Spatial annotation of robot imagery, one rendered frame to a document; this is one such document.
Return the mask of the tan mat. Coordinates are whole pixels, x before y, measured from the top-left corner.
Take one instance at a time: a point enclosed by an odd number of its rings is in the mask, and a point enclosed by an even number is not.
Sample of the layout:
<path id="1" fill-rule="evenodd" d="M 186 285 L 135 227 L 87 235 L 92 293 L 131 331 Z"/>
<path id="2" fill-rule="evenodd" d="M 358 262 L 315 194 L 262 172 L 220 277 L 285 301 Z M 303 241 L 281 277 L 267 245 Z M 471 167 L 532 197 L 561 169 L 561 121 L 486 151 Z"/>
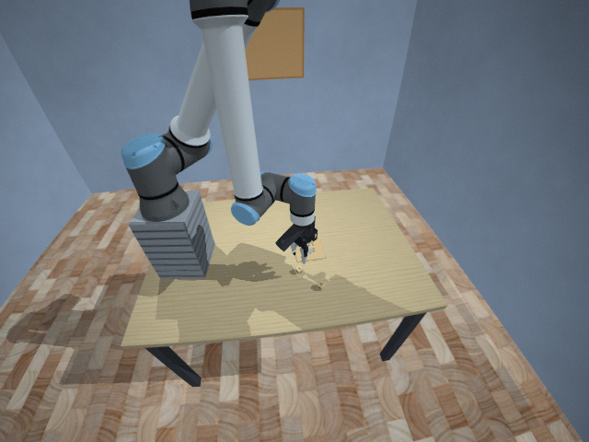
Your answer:
<path id="1" fill-rule="evenodd" d="M 315 241 L 312 240 L 311 244 L 312 244 L 313 251 L 307 256 L 306 260 L 313 261 L 313 260 L 319 260 L 319 259 L 326 259 L 326 254 L 323 249 L 320 238 L 318 238 Z M 297 262 L 302 261 L 300 249 L 301 249 L 301 247 L 299 247 L 299 246 L 295 249 Z"/>

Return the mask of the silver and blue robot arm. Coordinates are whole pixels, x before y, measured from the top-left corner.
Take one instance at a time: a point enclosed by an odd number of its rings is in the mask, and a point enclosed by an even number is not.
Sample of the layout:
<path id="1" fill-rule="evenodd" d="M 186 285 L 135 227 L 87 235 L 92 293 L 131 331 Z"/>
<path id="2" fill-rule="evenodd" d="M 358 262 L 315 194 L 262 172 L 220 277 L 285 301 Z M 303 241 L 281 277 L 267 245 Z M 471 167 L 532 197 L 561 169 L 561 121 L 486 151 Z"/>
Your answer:
<path id="1" fill-rule="evenodd" d="M 190 0 L 192 22 L 204 42 L 179 116 L 166 134 L 143 134 L 121 149 L 144 219 L 166 221 L 187 209 L 190 200 L 176 175 L 212 150 L 209 126 L 217 110 L 236 200 L 233 217 L 252 226 L 275 201 L 290 204 L 294 224 L 275 242 L 282 251 L 305 231 L 295 225 L 314 222 L 312 177 L 260 172 L 245 50 L 264 14 L 280 1 Z"/>

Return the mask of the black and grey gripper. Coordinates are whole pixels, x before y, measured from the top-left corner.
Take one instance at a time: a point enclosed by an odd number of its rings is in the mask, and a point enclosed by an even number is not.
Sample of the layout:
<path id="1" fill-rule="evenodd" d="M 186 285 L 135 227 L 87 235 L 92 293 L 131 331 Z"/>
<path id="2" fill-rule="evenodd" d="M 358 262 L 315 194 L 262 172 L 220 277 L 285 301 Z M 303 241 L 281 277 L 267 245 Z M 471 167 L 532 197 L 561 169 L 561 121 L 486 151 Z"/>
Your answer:
<path id="1" fill-rule="evenodd" d="M 316 220 L 316 217 L 314 219 L 314 222 L 308 226 L 298 226 L 293 223 L 296 227 L 301 227 L 305 230 L 291 245 L 293 255 L 295 255 L 295 253 L 296 253 L 295 249 L 298 246 L 302 248 L 302 249 L 300 249 L 300 252 L 301 252 L 301 258 L 302 258 L 301 262 L 303 264 L 306 263 L 307 256 L 313 251 L 313 248 L 309 248 L 307 243 L 312 240 L 315 241 L 316 239 L 318 239 L 318 230 L 315 228 L 315 220 Z"/>

